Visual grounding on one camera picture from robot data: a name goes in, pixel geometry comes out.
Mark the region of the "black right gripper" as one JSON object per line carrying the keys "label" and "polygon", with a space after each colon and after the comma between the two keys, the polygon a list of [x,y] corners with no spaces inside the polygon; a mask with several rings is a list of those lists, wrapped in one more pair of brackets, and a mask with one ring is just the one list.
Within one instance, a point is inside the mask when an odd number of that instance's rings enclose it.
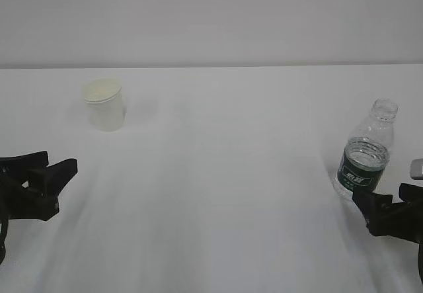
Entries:
{"label": "black right gripper", "polygon": [[391,194],[377,194],[363,189],[354,189],[352,195],[371,235],[389,235],[418,244],[417,268],[422,273],[423,188],[401,183],[399,198],[402,202],[393,203]]}

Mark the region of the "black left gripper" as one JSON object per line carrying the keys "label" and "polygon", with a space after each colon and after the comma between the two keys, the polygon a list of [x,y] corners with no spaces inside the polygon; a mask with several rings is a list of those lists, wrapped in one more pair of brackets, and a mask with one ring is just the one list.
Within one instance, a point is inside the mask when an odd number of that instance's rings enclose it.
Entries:
{"label": "black left gripper", "polygon": [[59,194],[77,174],[77,160],[48,166],[48,152],[1,158],[1,263],[10,220],[48,221],[59,212]]}

